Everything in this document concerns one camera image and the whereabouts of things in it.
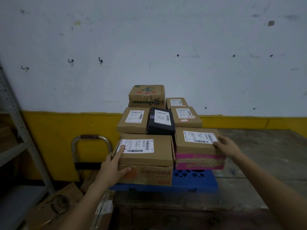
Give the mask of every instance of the table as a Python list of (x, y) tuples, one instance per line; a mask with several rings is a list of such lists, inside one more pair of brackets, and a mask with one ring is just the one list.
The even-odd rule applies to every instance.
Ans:
[[(220, 131), (264, 170), (307, 197), (306, 138), (290, 130)], [(224, 170), (214, 174), (219, 190), (212, 194), (116, 192), (113, 229), (281, 229), (229, 158)]]

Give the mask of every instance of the blue plastic pallet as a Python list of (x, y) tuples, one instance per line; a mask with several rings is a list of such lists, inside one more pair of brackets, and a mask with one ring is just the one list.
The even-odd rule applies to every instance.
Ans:
[(213, 193), (218, 190), (218, 185), (211, 170), (173, 170), (171, 186), (117, 183), (110, 187), (110, 190), (135, 190), (147, 192), (189, 191), (199, 193)]

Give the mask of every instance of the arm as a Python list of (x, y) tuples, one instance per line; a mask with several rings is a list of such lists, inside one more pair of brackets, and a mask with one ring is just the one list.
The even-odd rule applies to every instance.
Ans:
[(107, 155), (106, 161), (101, 164), (97, 177), (89, 187), (79, 204), (65, 219), (60, 230), (84, 230), (89, 229), (105, 191), (115, 185), (117, 181), (128, 173), (131, 168), (127, 167), (118, 171), (118, 160), (124, 151), (122, 147), (111, 160), (111, 154)]
[(214, 142), (227, 157), (242, 170), (269, 210), (286, 229), (307, 228), (307, 200), (265, 172), (244, 155), (239, 147), (227, 137), (219, 137), (222, 143)]

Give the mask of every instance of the white shelf rack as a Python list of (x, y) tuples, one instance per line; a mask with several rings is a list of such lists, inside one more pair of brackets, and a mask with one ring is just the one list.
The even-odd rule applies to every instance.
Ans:
[(16, 185), (0, 196), (0, 229), (15, 230), (47, 192), (55, 193), (51, 179), (20, 115), (18, 103), (0, 65), (0, 114), (10, 114), (23, 143), (0, 153), (0, 166), (28, 150), (45, 186)]

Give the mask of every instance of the yellow painted wall stripe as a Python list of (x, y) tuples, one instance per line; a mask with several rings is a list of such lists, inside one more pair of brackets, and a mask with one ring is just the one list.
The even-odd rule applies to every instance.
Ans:
[[(78, 181), (71, 155), (71, 141), (82, 134), (97, 134), (108, 138), (115, 146), (119, 139), (116, 126), (122, 114), (119, 113), (52, 113), (23, 112), (25, 121), (35, 143), (54, 180)], [(204, 128), (237, 129), (292, 129), (307, 137), (307, 117), (244, 117), (244, 116), (201, 116)], [(1, 119), (13, 125), (9, 116)], [(78, 144), (82, 161), (101, 162), (107, 155), (103, 141), (85, 140)], [(21, 176), (40, 179), (28, 155), (22, 155)]]

